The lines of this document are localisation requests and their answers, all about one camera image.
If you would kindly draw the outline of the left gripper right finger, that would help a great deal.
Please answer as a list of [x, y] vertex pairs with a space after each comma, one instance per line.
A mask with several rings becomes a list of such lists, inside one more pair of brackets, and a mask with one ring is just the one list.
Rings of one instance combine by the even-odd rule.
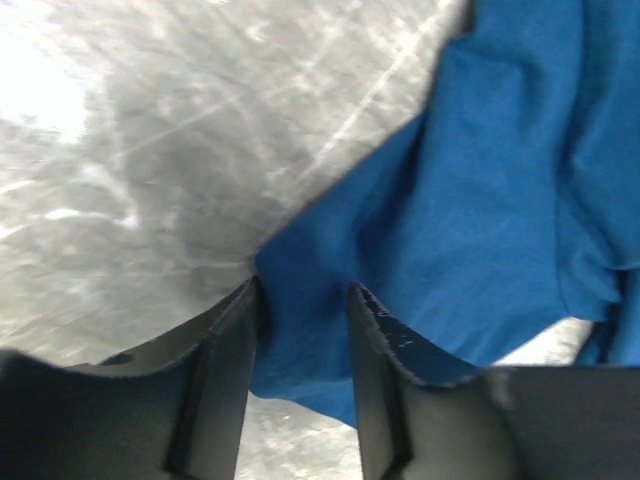
[[352, 284], [349, 339], [367, 479], [635, 479], [635, 368], [473, 366]]

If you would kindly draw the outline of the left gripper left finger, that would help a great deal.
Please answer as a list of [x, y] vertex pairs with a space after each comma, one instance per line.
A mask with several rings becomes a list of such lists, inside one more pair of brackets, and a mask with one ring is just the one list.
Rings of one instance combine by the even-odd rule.
[[5, 479], [230, 479], [258, 330], [258, 285], [98, 364], [1, 354]]

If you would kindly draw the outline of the blue t-shirt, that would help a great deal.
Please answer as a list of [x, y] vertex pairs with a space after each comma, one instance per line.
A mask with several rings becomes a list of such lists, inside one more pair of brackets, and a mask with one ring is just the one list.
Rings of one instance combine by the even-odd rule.
[[480, 1], [428, 107], [262, 247], [252, 392], [355, 421], [347, 296], [364, 284], [485, 367], [558, 320], [584, 365], [639, 361], [639, 5]]

